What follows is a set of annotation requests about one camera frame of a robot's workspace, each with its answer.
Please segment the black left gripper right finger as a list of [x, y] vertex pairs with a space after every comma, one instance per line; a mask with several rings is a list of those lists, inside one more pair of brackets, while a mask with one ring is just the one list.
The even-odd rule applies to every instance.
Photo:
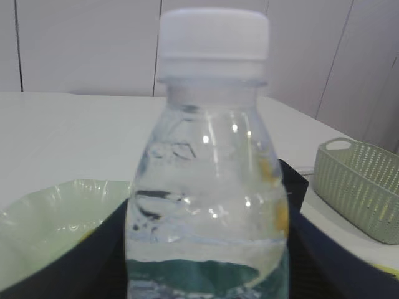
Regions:
[[398, 298], [398, 279], [351, 254], [289, 204], [290, 298]]

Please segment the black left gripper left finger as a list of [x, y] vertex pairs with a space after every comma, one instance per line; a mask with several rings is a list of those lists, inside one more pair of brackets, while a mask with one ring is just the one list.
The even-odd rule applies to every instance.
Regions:
[[126, 298], [124, 227], [127, 201], [66, 254], [1, 298]]

